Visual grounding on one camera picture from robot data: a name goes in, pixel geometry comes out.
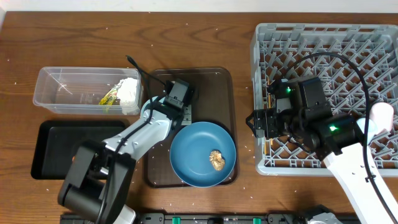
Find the light blue rice bowl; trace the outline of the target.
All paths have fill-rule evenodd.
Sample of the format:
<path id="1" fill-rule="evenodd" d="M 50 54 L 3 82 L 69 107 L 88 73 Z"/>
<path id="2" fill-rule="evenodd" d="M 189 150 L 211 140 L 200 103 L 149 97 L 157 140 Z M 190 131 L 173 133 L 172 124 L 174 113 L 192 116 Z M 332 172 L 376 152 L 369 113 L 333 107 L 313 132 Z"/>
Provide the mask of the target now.
<path id="1" fill-rule="evenodd" d="M 142 106 L 140 118 L 148 118 L 151 110 L 155 109 L 158 96 L 153 96 L 151 100 L 147 100 Z"/>

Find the white tissue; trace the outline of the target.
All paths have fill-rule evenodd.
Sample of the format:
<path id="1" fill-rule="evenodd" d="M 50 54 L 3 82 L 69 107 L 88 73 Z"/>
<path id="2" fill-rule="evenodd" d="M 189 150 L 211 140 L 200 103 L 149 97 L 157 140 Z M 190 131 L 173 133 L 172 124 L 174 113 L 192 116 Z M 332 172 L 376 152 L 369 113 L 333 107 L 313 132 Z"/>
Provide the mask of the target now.
<path id="1" fill-rule="evenodd" d="M 138 80 L 134 78 L 125 78 L 119 81 L 117 87 L 117 99 L 123 107 L 133 107 L 137 101 Z"/>

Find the yellow snack wrapper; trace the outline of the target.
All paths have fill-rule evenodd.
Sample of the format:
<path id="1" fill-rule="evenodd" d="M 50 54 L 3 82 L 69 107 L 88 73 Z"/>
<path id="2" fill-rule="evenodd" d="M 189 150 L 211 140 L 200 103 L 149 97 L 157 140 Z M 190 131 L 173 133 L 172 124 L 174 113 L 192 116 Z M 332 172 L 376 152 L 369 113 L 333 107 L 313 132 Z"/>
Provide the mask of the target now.
<path id="1" fill-rule="evenodd" d="M 118 94 L 118 88 L 116 86 L 112 87 L 107 94 L 102 97 L 102 99 L 99 101 L 99 105 L 113 105 L 113 103 L 117 99 L 117 94 Z"/>

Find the pink cup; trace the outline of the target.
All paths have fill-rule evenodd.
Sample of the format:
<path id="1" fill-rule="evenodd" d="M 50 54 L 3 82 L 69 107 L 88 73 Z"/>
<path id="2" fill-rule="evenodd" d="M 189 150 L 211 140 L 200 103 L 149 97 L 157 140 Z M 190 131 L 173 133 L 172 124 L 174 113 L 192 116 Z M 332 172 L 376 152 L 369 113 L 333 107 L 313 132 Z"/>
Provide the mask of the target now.
<path id="1" fill-rule="evenodd" d="M 390 132 L 393 127 L 394 109 L 385 102 L 378 102 L 372 105 L 370 120 L 376 125 L 376 134 Z"/>

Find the light blue cup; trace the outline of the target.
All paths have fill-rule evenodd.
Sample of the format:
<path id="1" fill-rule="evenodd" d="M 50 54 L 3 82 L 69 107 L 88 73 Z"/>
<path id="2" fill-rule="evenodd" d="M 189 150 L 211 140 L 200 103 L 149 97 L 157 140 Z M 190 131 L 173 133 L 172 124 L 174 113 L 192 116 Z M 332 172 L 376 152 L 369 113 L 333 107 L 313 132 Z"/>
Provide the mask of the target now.
<path id="1" fill-rule="evenodd" d="M 360 118 L 356 122 L 363 133 L 364 133 L 364 128 L 365 128 L 365 121 L 366 121 L 366 118 Z M 374 121 L 372 121 L 370 119 L 369 126 L 368 126 L 368 133 L 367 133 L 367 145 L 369 145 L 371 143 L 371 141 L 373 140 L 373 137 L 377 134 L 377 131 L 378 131 L 377 125 L 375 124 Z"/>

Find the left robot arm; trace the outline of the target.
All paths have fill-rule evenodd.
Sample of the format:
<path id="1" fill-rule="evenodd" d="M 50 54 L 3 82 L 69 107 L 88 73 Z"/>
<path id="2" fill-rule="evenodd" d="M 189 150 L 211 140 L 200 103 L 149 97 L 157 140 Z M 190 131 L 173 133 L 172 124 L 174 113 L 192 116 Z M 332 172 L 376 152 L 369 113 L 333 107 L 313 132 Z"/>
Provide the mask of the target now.
<path id="1" fill-rule="evenodd" d="M 58 203 L 93 223 L 134 223 L 125 203 L 136 162 L 180 127 L 194 89 L 180 79 L 165 96 L 150 98 L 141 117 L 121 133 L 78 148 L 58 193 Z"/>

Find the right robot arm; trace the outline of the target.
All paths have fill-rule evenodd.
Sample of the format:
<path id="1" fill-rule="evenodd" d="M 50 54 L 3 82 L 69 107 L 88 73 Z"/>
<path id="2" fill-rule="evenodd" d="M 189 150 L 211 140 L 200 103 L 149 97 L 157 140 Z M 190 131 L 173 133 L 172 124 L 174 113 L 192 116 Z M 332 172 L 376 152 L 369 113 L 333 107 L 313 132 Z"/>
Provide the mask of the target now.
<path id="1" fill-rule="evenodd" d="M 246 118 L 254 136 L 302 139 L 339 182 L 361 223 L 397 223 L 397 201 L 368 157 L 368 132 L 351 115 L 332 113 L 321 80 L 276 80 L 267 90 L 274 107 Z"/>

